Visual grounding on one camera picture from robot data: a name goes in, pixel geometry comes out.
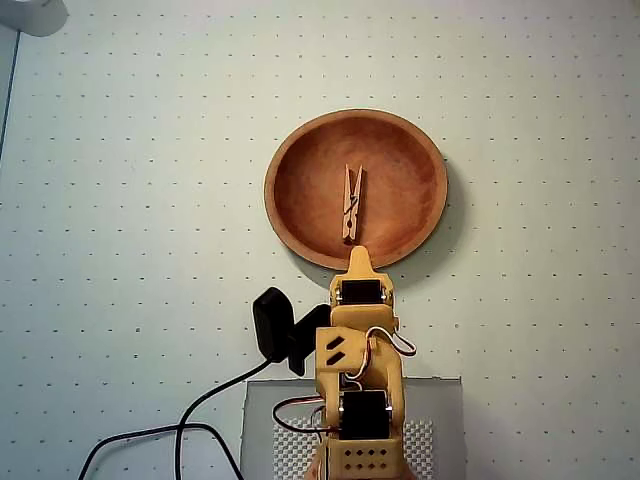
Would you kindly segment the orange gripper with servo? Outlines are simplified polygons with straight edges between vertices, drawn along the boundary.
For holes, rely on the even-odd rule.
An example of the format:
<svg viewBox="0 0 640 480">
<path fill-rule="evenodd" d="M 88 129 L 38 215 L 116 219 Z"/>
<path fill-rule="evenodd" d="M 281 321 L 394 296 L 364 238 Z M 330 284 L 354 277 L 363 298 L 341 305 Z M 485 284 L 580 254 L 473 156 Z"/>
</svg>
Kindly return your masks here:
<svg viewBox="0 0 640 480">
<path fill-rule="evenodd" d="M 330 284 L 330 325 L 366 332 L 378 326 L 394 333 L 394 286 L 387 274 L 376 273 L 366 247 L 351 249 L 347 273 Z"/>
</svg>

